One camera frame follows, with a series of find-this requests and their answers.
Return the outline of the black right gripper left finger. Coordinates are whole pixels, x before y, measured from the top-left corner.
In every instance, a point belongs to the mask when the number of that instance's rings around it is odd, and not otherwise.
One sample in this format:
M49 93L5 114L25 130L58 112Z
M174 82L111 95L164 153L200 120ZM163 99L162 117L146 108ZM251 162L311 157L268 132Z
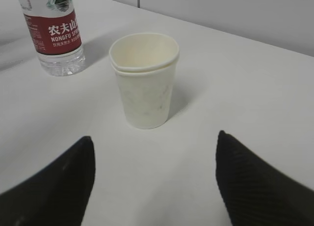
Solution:
M94 181L94 144L84 136L41 171L0 195L0 224L79 226Z

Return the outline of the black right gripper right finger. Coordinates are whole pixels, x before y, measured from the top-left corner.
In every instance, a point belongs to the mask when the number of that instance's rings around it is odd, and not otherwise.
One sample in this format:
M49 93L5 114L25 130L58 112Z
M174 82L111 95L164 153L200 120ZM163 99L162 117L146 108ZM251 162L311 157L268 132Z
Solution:
M217 185L234 226L312 226L314 192L220 131Z

